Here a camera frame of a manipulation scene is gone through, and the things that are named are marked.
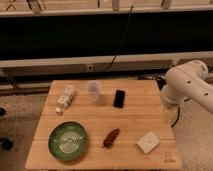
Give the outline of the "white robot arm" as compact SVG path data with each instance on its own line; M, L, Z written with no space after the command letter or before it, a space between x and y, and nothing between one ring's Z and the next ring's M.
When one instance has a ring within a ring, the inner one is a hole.
M207 75L208 67L200 60L174 66L166 72L166 84L160 96L172 127L180 118L180 104L185 98L194 100L213 114L213 86L205 81Z

